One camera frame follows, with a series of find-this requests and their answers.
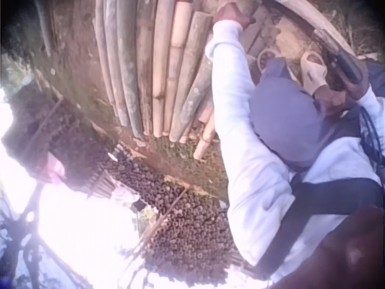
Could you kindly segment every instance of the knife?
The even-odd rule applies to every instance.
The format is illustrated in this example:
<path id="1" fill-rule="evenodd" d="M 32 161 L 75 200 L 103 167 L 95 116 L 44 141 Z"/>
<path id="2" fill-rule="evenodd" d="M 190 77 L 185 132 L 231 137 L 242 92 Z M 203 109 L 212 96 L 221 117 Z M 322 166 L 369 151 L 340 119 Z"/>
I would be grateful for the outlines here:
<path id="1" fill-rule="evenodd" d="M 268 8 L 274 8 L 296 23 L 311 39 L 320 42 L 328 51 L 332 67 L 339 67 L 354 84 L 361 83 L 363 74 L 349 53 L 326 31 L 316 29 L 301 16 L 275 0 L 262 0 Z"/>

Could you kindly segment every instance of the person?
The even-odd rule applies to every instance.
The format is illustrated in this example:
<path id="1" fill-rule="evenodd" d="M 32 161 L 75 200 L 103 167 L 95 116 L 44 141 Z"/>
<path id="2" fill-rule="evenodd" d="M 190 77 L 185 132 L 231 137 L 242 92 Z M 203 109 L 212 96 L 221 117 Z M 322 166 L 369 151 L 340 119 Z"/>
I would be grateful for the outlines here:
<path id="1" fill-rule="evenodd" d="M 312 98 L 282 58 L 268 62 L 255 86 L 239 42 L 251 21 L 234 3 L 222 7 L 206 56 L 213 62 L 215 130 L 229 179 L 233 239 L 259 279 L 277 282 L 305 264 L 348 215 L 383 206 L 380 177 L 362 146 L 371 133 L 360 113 L 365 108 L 370 115 L 382 151 L 384 99 L 376 98 L 359 62 L 359 84 L 337 70 L 344 94 L 323 83 Z M 353 106 L 330 117 L 328 107 L 341 104 L 330 95 Z"/>

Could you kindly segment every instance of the dirt ground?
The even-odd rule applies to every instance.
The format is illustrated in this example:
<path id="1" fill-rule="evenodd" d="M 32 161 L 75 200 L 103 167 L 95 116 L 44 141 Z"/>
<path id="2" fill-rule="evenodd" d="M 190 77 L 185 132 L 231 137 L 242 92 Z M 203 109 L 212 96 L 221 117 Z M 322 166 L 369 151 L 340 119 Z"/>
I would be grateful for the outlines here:
<path id="1" fill-rule="evenodd" d="M 215 11 L 220 0 L 195 1 L 206 12 Z M 351 14 L 351 37 L 345 18 L 351 7 L 347 0 L 311 0 L 340 30 L 348 41 L 353 40 L 358 55 L 377 52 L 383 61 L 383 31 L 370 13 L 356 9 Z M 70 99 L 92 122 L 114 139 L 142 155 L 148 164 L 165 175 L 197 185 L 205 191 L 227 199 L 227 177 L 218 143 L 206 153 L 204 161 L 193 159 L 197 141 L 172 144 L 166 138 L 147 137 L 135 141 L 128 129 L 117 126 L 108 105 L 94 35 L 94 0 L 51 0 L 51 18 L 55 34 L 55 51 L 51 58 L 45 53 L 39 19 L 32 1 L 2 26 L 7 41 L 2 46 L 25 60 L 42 86 Z"/>

